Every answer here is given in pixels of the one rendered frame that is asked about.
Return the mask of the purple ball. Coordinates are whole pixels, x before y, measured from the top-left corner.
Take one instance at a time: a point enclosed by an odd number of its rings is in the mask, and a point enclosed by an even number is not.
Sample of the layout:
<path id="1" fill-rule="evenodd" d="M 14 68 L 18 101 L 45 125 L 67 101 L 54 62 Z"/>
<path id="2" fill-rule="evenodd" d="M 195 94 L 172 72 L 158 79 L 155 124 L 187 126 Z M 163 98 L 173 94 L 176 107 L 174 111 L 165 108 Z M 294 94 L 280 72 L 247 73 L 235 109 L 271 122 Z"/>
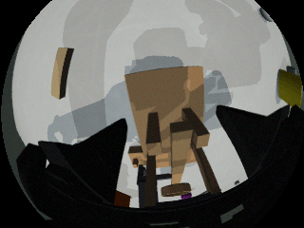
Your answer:
<path id="1" fill-rule="evenodd" d="M 191 195 L 193 195 L 193 194 L 191 194 L 191 193 L 183 194 L 183 195 L 181 195 L 181 198 L 182 199 L 191 198 Z"/>

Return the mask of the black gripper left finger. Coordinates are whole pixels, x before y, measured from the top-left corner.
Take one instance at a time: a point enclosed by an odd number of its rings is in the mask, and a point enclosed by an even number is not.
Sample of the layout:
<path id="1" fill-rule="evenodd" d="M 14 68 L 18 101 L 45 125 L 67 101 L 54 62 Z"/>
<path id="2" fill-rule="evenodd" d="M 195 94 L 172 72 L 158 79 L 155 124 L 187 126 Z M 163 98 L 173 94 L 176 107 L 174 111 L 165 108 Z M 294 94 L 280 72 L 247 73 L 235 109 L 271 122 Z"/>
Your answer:
<path id="1" fill-rule="evenodd" d="M 38 141 L 48 162 L 71 170 L 105 204 L 113 204 L 121 171 L 128 123 L 120 118 L 75 145 Z"/>

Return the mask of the yellow open cylinder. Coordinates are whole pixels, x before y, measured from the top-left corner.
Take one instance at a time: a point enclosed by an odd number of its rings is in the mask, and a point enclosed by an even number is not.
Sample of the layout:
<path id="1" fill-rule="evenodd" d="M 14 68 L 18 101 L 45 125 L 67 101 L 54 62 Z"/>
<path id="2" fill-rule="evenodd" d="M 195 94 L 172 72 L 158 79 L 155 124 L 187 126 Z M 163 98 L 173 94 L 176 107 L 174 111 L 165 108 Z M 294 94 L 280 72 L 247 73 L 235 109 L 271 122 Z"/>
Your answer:
<path id="1" fill-rule="evenodd" d="M 301 102 L 303 102 L 303 83 L 301 83 L 301 77 L 279 69 L 277 73 L 277 96 L 285 103 L 299 106 L 301 109 Z"/>

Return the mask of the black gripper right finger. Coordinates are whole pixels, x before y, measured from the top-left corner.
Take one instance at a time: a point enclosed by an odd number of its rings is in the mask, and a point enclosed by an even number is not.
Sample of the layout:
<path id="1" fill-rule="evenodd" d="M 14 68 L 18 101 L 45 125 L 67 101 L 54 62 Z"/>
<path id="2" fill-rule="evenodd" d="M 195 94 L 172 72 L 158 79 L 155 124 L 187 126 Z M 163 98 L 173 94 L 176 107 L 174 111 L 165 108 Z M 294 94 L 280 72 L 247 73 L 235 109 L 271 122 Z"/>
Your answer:
<path id="1" fill-rule="evenodd" d="M 261 170 L 262 160 L 273 144 L 280 122 L 289 117 L 290 104 L 273 111 L 269 117 L 234 107 L 218 105 L 217 117 L 235 146 L 247 178 Z"/>

